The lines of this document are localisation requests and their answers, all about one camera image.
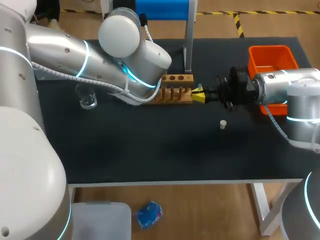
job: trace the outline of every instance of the orange plastic box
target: orange plastic box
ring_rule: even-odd
[[[251,79],[257,73],[298,68],[298,64],[287,46],[266,45],[249,48],[248,70]],[[261,112],[267,115],[264,106],[260,106],[260,108]],[[268,108],[273,115],[287,115],[287,104],[271,104],[268,105]]]

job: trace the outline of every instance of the wooden test tube rack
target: wooden test tube rack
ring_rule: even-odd
[[[191,84],[194,83],[192,74],[166,74],[161,78],[161,88],[153,100],[146,104],[192,104]],[[174,84],[184,87],[167,87]]]

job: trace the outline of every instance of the black table mat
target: black table mat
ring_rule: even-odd
[[[168,73],[182,73],[182,41],[156,42],[172,56]],[[299,67],[310,67],[296,37],[195,39],[194,87],[213,85],[231,66],[247,65],[252,45],[287,45]],[[37,82],[47,137],[70,184],[296,179],[320,167],[319,155],[290,146],[259,107],[131,106],[100,88],[98,106],[83,110],[76,84]],[[220,120],[226,129],[220,130]],[[276,120],[286,131],[285,117]]]

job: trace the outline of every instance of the small white cylinder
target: small white cylinder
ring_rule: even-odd
[[[227,125],[227,121],[225,120],[220,121],[220,129],[225,129],[226,125]]]

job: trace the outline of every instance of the wooden floor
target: wooden floor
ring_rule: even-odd
[[[61,8],[101,11],[100,1],[60,0]],[[198,11],[320,11],[319,0],[198,0]],[[96,39],[102,22],[99,15],[62,13],[60,25],[82,39]],[[241,15],[245,37],[298,36],[311,64],[320,68],[320,15]],[[183,38],[185,23],[151,22],[153,38]],[[232,17],[198,16],[195,38],[237,38]],[[265,184],[269,200],[280,184]],[[76,201],[123,202],[138,210],[148,201],[163,208],[163,218],[145,231],[133,225],[133,240],[283,240],[281,231],[270,238],[260,237],[252,193],[246,184],[130,186],[80,188]]]

